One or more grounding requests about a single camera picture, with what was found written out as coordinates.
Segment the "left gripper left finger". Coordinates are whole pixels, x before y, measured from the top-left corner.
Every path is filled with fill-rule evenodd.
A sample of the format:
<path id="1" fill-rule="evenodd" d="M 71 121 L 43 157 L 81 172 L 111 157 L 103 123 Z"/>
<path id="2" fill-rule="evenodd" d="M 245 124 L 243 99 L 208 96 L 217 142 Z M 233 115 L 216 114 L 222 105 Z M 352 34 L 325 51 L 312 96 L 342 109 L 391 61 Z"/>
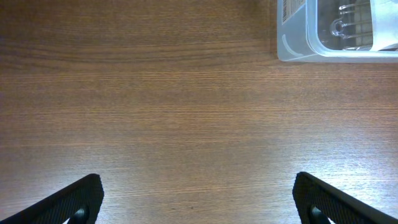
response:
<path id="1" fill-rule="evenodd" d="M 100 176 L 89 174 L 1 223 L 95 223 L 103 198 Z"/>

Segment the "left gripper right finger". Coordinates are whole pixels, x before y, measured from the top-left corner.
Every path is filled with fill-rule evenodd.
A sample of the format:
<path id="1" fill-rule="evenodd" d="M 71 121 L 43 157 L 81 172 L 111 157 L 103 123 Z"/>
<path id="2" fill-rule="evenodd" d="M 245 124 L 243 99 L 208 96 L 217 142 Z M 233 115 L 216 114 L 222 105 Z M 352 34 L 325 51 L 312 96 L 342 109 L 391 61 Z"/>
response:
<path id="1" fill-rule="evenodd" d="M 307 172 L 299 172 L 296 175 L 292 194 L 300 220 L 305 224 L 397 224 L 396 218 Z"/>

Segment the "clear plastic container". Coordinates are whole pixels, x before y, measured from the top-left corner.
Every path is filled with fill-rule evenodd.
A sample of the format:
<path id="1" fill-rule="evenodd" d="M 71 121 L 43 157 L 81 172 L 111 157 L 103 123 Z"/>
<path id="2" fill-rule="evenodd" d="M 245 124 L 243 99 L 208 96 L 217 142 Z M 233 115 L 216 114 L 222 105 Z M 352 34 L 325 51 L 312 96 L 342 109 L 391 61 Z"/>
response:
<path id="1" fill-rule="evenodd" d="M 340 1 L 278 0 L 277 55 L 285 62 L 396 63 L 396 51 L 337 50 L 330 24 Z"/>

